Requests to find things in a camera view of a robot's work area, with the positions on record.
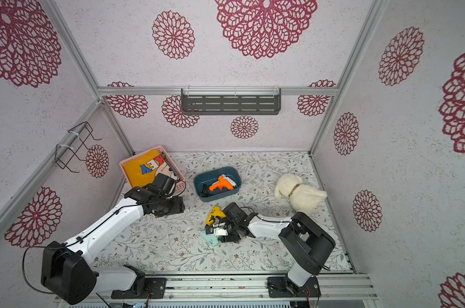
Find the mint green hot glue gun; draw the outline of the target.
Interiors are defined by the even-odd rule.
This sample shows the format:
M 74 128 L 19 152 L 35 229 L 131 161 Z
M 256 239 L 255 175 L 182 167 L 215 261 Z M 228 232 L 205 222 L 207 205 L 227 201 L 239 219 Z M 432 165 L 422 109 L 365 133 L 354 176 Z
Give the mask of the mint green hot glue gun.
M 219 237 L 214 234 L 206 234 L 206 231 L 200 232 L 200 237 L 212 247 L 218 246 L 220 244 Z

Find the orange hot glue gun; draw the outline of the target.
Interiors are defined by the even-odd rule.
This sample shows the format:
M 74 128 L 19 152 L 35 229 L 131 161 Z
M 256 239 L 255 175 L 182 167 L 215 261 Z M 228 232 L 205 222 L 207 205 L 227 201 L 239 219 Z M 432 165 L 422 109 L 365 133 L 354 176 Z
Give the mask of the orange hot glue gun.
M 219 176 L 218 181 L 209 187 L 209 191 L 214 192 L 217 189 L 226 189 L 228 191 L 232 191 L 236 186 L 237 184 L 235 181 L 233 181 L 232 178 L 229 178 L 226 175 L 221 175 Z

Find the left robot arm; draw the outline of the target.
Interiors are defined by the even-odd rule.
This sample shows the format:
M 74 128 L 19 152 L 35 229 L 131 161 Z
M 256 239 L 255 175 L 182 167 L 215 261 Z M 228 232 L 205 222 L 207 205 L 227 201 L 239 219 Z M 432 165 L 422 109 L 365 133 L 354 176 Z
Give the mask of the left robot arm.
M 156 218 L 183 213 L 177 180 L 159 174 L 150 184 L 133 187 L 114 208 L 77 236 L 42 246 L 43 294 L 75 305 L 89 295 L 111 291 L 131 299 L 151 299 L 157 290 L 143 271 L 131 265 L 95 269 L 96 256 L 124 229 L 146 215 Z

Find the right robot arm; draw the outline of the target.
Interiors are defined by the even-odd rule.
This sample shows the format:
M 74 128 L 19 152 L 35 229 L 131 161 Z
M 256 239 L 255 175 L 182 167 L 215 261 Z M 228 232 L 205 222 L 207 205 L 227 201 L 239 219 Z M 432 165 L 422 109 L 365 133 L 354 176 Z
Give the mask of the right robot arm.
M 244 237 L 280 241 L 294 263 L 283 277 L 268 277 L 271 298 L 320 297 L 317 275 L 329 271 L 326 262 L 335 249 L 335 240 L 308 215 L 297 212 L 290 218 L 269 218 L 254 211 L 246 213 L 235 203 L 215 207 L 205 224 L 207 235 L 221 243 L 237 243 Z

